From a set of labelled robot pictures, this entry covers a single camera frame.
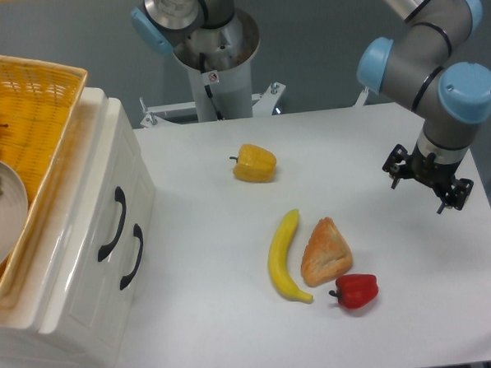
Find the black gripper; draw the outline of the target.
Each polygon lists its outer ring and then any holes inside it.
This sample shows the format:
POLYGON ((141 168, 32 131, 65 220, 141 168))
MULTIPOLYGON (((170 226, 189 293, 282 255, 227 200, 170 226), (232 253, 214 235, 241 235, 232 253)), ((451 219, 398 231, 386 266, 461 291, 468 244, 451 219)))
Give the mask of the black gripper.
POLYGON ((435 191, 441 200, 438 214, 444 209, 454 208, 460 211, 466 204, 474 187, 472 179, 455 179, 455 173, 460 161, 445 164, 440 162, 436 153, 424 156, 421 152, 412 155, 401 145, 395 145, 382 170, 388 173, 392 180, 391 188, 395 189, 403 179, 413 178, 435 191))

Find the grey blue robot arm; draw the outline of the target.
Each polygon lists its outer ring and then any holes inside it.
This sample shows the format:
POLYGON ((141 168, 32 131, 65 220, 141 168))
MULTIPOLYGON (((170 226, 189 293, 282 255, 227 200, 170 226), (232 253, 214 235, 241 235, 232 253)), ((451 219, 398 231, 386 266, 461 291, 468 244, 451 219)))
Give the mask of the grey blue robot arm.
MULTIPOLYGON (((396 146, 383 169, 395 182, 432 189, 442 208, 462 209, 473 182, 455 176, 491 113, 491 72, 480 64, 448 65, 480 24, 480 0, 384 0, 408 25, 405 38, 375 39, 357 67, 359 82, 423 118, 413 151, 396 146)), ((131 12, 141 39, 172 54, 187 70, 201 121, 244 119, 255 110, 250 63, 256 22, 234 0, 144 0, 131 12)))

